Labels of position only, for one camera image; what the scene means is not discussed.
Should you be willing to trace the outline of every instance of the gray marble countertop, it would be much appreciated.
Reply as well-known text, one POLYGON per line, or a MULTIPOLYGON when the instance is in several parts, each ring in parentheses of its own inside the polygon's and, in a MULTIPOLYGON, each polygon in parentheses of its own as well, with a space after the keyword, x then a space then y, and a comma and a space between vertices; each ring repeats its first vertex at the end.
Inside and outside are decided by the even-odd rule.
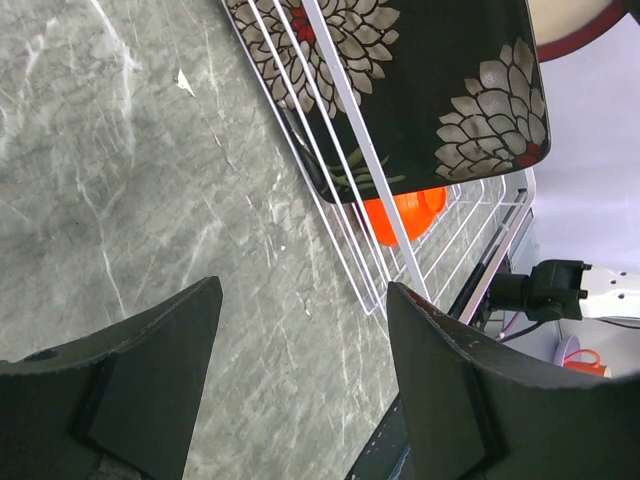
POLYGON ((0 357, 217 275, 185 478, 342 478, 396 393, 386 325, 217 0, 2 2, 0 114, 0 357))

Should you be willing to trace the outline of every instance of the orange bowl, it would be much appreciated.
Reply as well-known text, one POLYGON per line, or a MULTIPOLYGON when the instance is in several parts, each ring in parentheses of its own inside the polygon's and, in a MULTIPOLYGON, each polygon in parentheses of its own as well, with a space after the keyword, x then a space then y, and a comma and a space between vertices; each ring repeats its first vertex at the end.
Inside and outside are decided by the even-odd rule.
MULTIPOLYGON (((410 241, 414 241, 427 231, 436 215, 442 212, 447 203, 447 189, 435 188, 420 192, 395 195, 393 199, 402 218, 402 223, 410 241)), ((398 244, 393 227, 387 217, 382 200, 367 200, 364 202, 371 226, 376 239, 382 245, 394 247, 398 244)))
POLYGON ((441 214, 447 206, 447 189, 446 187, 431 188, 424 190, 424 197, 427 201, 427 206, 436 215, 441 214))

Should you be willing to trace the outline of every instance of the orange cup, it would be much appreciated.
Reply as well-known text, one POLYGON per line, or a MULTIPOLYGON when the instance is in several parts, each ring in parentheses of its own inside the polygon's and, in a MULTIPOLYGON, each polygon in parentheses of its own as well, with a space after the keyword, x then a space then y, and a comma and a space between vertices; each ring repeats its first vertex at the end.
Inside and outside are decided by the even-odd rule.
POLYGON ((575 370, 576 372, 588 373, 589 375, 611 378, 611 369, 606 365, 602 365, 600 363, 600 355, 597 352, 586 348, 573 352, 571 355, 567 356, 564 359, 564 368, 575 370), (595 362, 575 362, 570 360, 576 355, 580 355, 582 353, 593 355, 593 357, 595 358, 595 362))
MULTIPOLYGON (((447 204, 447 189, 445 187, 420 192, 405 193, 393 197, 400 218, 407 231, 410 241, 414 241, 427 231, 436 215, 442 212, 447 204)), ((371 226, 376 239, 382 245, 394 247, 398 240, 393 232, 391 222, 387 217, 382 200, 367 200, 364 202, 371 226)))

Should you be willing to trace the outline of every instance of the white wire dish rack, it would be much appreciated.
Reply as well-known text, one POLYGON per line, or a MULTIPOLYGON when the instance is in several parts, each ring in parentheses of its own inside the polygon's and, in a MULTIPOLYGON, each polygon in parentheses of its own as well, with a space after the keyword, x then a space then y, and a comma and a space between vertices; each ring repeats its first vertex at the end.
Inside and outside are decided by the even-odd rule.
MULTIPOLYGON (((232 17, 226 0, 222 0, 222 2, 227 13, 232 17)), ((284 85, 295 104, 295 113, 291 114, 297 115, 299 118, 300 125, 309 139, 309 148, 316 158, 320 159, 320 168, 335 204, 325 202, 318 195, 303 160, 298 154, 296 139, 291 138, 285 127, 281 117, 281 109, 273 102, 269 90, 262 81, 260 72, 254 64, 252 65, 287 137, 314 204, 327 229, 327 235, 344 266, 345 273, 362 308, 367 314, 378 311, 384 315, 387 283, 389 281, 403 281, 424 298, 440 308, 446 309, 455 293, 462 288, 471 269, 482 261, 486 267, 484 274, 460 316, 461 321, 468 323, 516 233, 527 217, 535 196, 533 173, 527 170, 449 187, 446 210, 437 217, 425 235, 410 242, 386 182, 382 165, 358 108, 358 103, 350 88, 347 73, 331 40, 322 10, 316 0, 301 0, 375 188, 398 239, 398 247, 381 246, 375 240, 376 237, 367 215, 356 213, 356 208, 359 209, 359 212, 366 211, 363 200, 348 166, 347 155, 342 150, 327 109, 321 101, 322 97, 311 73, 311 68, 303 60, 305 57, 296 34, 289 25, 289 20, 280 1, 269 0, 269 2, 273 6, 272 10, 275 10, 280 17, 298 58, 302 60, 304 75, 315 99, 317 99, 316 106, 322 114, 335 151, 355 194, 355 205, 343 205, 338 198, 307 116, 295 94, 293 82, 289 78, 287 69, 279 58, 276 46, 268 33, 266 19, 261 15, 255 0, 246 0, 255 17, 256 25, 262 32, 265 43, 275 60, 284 85)), ((250 56, 241 33, 237 28, 235 30, 247 56, 250 56)))

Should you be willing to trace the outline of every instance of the flower pattern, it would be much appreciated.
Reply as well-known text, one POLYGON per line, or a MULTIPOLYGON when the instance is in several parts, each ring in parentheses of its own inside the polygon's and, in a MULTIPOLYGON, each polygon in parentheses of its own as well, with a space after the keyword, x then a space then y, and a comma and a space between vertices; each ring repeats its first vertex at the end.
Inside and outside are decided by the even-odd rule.
POLYGON ((446 143, 435 152, 438 175, 460 182, 541 159, 545 103, 531 86, 534 65, 529 46, 518 39, 502 48, 499 60, 480 64, 479 80, 465 80, 470 95, 453 98, 455 111, 440 117, 437 134, 446 143))
MULTIPOLYGON (((362 94, 373 92, 372 80, 384 78, 381 63, 393 58, 387 47, 398 38, 398 33, 391 27, 400 12, 380 5, 387 0, 318 1, 342 66, 351 81, 353 94, 360 105, 362 94)), ((283 108, 294 109, 293 98, 287 91, 247 0, 227 2, 235 24, 274 100, 283 108)), ((315 99, 302 69, 302 61, 309 65, 329 116, 334 118, 338 111, 344 112, 301 0, 281 0, 280 3, 300 44, 303 59, 297 56, 273 0, 256 0, 255 3, 303 110, 309 112, 315 105, 315 99)))

